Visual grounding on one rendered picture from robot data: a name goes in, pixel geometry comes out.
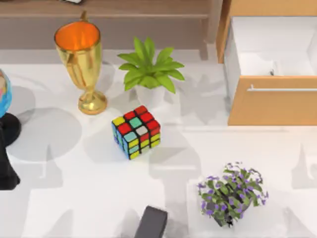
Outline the blue globe black stand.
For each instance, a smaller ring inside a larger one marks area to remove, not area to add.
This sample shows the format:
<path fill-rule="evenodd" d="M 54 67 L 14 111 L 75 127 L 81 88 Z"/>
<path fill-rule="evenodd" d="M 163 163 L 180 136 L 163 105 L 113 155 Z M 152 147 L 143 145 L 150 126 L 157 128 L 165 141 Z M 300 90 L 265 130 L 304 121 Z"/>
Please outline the blue globe black stand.
<path fill-rule="evenodd" d="M 8 112 L 12 102 L 12 88 L 8 76 L 0 69 L 0 138 L 5 147 L 11 145 L 20 135 L 21 122 Z"/>

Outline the wooden shelf unit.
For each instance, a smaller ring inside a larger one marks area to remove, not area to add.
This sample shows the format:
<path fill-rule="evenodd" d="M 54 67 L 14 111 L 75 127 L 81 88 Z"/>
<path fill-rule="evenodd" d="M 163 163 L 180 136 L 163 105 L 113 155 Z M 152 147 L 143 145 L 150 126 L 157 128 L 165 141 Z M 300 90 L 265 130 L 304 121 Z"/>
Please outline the wooden shelf unit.
<path fill-rule="evenodd" d="M 82 12 L 106 50 L 132 48 L 134 37 L 157 48 L 198 50 L 208 58 L 222 0 L 0 0 L 0 50 L 51 50 L 56 29 Z"/>

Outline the green potted plant white pot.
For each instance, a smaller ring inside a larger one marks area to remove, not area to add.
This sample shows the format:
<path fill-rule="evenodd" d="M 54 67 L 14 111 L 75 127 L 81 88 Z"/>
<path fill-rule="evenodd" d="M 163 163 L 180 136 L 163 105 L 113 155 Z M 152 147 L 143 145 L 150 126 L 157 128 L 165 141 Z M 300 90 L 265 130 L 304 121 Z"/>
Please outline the green potted plant white pot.
<path fill-rule="evenodd" d="M 184 81 L 179 71 L 184 64 L 175 61 L 172 47 L 166 47 L 155 55 L 154 41 L 147 37 L 145 41 L 134 37 L 134 51 L 120 53 L 118 57 L 125 61 L 119 69 L 125 71 L 124 90 L 135 89 L 139 102 L 149 109 L 159 107 L 168 91 L 176 93 L 173 79 Z"/>

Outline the multicoloured puzzle cube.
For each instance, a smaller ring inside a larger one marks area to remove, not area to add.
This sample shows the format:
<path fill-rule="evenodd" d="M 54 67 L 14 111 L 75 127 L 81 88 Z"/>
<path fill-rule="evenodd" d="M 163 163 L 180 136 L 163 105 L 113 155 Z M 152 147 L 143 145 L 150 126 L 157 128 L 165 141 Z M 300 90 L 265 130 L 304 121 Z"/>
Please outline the multicoloured puzzle cube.
<path fill-rule="evenodd" d="M 115 142 L 133 160 L 160 144 L 161 126 L 144 105 L 111 122 Z"/>

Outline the pale wooden drawer front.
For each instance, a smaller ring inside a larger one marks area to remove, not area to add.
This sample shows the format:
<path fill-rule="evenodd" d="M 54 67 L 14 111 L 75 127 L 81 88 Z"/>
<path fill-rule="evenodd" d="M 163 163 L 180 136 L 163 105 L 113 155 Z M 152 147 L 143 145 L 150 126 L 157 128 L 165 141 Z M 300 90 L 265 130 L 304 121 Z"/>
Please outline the pale wooden drawer front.
<path fill-rule="evenodd" d="M 317 76 L 240 76 L 228 125 L 317 125 L 317 92 L 247 92 L 317 88 Z"/>

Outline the wooden cupboard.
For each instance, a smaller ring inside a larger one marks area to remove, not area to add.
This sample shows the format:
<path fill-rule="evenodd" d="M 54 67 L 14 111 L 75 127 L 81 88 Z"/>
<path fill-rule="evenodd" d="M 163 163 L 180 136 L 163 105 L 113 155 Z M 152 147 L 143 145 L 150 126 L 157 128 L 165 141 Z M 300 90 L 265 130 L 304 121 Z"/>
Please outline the wooden cupboard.
<path fill-rule="evenodd" d="M 317 16 L 317 0 L 223 0 L 215 42 L 218 63 L 223 63 L 233 16 Z"/>

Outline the purple flowering plant dark pot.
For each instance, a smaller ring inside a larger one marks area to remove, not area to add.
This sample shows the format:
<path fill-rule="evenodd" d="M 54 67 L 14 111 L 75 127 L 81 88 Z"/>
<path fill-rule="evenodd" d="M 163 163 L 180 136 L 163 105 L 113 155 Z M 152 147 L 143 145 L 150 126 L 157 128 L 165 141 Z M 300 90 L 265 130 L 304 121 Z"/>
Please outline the purple flowering plant dark pot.
<path fill-rule="evenodd" d="M 227 163 L 222 176 L 208 176 L 197 184 L 201 213 L 214 218 L 220 227 L 231 227 L 243 218 L 250 205 L 266 204 L 269 193 L 262 185 L 257 170 L 245 168 L 242 162 Z"/>

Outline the gold trophy cup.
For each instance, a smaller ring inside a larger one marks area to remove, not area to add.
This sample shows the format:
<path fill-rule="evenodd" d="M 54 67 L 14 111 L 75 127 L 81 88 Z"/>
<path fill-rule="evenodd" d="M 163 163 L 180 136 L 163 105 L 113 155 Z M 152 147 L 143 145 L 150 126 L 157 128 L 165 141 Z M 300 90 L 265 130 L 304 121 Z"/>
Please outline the gold trophy cup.
<path fill-rule="evenodd" d="M 72 82 L 84 91 L 78 109 L 87 115 L 103 112 L 107 107 L 106 96 L 95 90 L 103 59 L 99 28 L 88 21 L 87 12 L 83 11 L 78 21 L 56 30 L 54 42 Z"/>

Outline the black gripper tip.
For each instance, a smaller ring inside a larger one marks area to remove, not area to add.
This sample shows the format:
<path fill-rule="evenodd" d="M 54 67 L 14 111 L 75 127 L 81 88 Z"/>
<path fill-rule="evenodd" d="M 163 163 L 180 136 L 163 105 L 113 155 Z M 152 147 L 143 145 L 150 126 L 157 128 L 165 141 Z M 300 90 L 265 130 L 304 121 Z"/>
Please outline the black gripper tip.
<path fill-rule="evenodd" d="M 4 132 L 0 125 L 0 190 L 14 190 L 19 184 L 20 177 L 9 161 Z"/>

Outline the open drawer white inside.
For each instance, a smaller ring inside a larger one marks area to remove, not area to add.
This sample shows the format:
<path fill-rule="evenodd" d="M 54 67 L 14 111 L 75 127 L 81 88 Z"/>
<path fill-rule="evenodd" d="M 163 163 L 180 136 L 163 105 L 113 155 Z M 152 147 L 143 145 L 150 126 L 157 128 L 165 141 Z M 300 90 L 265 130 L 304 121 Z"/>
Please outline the open drawer white inside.
<path fill-rule="evenodd" d="M 241 75 L 317 75 L 317 16 L 235 16 L 224 53 L 227 93 Z"/>

